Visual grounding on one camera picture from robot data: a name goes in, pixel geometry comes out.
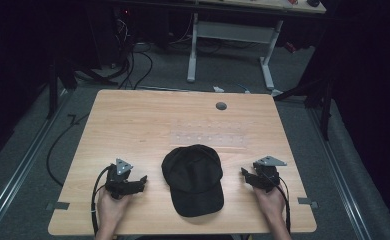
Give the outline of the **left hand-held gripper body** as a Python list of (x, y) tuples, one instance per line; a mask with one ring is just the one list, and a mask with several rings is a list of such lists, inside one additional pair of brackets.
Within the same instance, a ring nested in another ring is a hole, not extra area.
[(110, 192), (112, 198), (119, 200), (125, 195), (124, 187), (132, 168), (130, 163), (120, 158), (117, 158), (116, 163), (108, 167), (105, 188)]

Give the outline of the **person's left hand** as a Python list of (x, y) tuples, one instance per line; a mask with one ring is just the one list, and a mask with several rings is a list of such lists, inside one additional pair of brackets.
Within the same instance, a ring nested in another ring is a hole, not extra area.
[(117, 200), (108, 191), (101, 189), (97, 202), (99, 230), (113, 233), (123, 218), (131, 198), (131, 195), (126, 195)]

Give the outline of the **black baseball cap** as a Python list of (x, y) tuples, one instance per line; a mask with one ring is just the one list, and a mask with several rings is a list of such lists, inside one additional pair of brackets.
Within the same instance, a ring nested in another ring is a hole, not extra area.
[(223, 208), (223, 170), (213, 148), (201, 144), (175, 148), (164, 157), (161, 168), (180, 216), (199, 217)]

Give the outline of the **grey tape strip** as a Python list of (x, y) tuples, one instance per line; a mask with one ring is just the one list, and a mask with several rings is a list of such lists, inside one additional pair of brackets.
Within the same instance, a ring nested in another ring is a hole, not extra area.
[(56, 209), (67, 210), (69, 208), (69, 203), (67, 202), (49, 202), (46, 206), (47, 211), (53, 211)]
[(312, 209), (318, 209), (319, 204), (308, 197), (298, 197), (298, 203), (301, 205), (309, 205)]

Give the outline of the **black stand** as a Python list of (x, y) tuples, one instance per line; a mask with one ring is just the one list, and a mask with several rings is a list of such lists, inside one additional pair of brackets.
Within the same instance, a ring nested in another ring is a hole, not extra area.
[(66, 90), (75, 90), (77, 80), (74, 77), (72, 64), (66, 58), (56, 58), (49, 66), (49, 111), (47, 118), (51, 119), (58, 107), (58, 81)]
[(295, 88), (274, 96), (275, 101), (284, 100), (290, 96), (305, 94), (304, 106), (306, 108), (321, 108), (319, 121), (319, 131), (325, 140), (328, 140), (328, 124), (332, 100), (332, 90), (335, 79), (333, 77), (324, 77), (303, 83)]

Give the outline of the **metal floor rail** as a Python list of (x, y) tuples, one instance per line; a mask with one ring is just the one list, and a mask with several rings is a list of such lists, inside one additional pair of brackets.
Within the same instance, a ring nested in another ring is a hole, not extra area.
[(333, 181), (335, 183), (338, 194), (341, 198), (345, 212), (349, 218), (351, 226), (358, 240), (372, 240), (369, 229), (364, 221), (359, 206), (349, 185), (343, 175), (343, 172), (337, 162), (337, 158), (333, 152), (331, 144), (326, 140), (321, 132), (319, 114), (316, 110), (307, 109), (310, 120), (313, 123), (315, 132), (320, 140), (320, 144), (324, 149), (325, 159), (328, 162), (329, 169)]
[(43, 93), (26, 113), (14, 133), (0, 152), (0, 222), (39, 155), (48, 133), (59, 113), (73, 95), (71, 90), (61, 90), (59, 104), (48, 118), (49, 94)]

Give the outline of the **desk with grey frame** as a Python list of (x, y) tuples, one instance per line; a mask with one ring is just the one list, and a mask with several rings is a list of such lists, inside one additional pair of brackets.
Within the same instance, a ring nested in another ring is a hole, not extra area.
[[(259, 59), (266, 88), (275, 89), (271, 76), (269, 61), (281, 32), (284, 17), (321, 17), (327, 9), (318, 1), (311, 5), (309, 0), (121, 0), (135, 6), (147, 8), (165, 8), (168, 10), (188, 10), (193, 13), (191, 53), (187, 72), (187, 81), (196, 80), (197, 42), (199, 38), (230, 40), (266, 44), (266, 55)], [(276, 17), (273, 27), (248, 25), (247, 23), (225, 23), (219, 20), (200, 20), (199, 14), (247, 15), (255, 14)]]

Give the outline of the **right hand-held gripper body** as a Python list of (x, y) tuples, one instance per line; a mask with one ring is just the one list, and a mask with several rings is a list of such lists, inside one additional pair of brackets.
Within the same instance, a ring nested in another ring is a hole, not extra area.
[(266, 192), (271, 191), (274, 187), (280, 184), (280, 175), (277, 171), (277, 166), (286, 166), (287, 163), (275, 157), (266, 156), (253, 163), (254, 170), (257, 176), (266, 185)]

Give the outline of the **person's right hand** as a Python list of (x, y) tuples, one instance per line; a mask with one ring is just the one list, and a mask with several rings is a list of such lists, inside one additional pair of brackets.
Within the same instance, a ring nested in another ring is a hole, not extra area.
[(253, 188), (253, 190), (269, 227), (285, 227), (283, 219), (285, 201), (280, 191), (277, 188), (273, 188), (269, 192), (259, 188)]

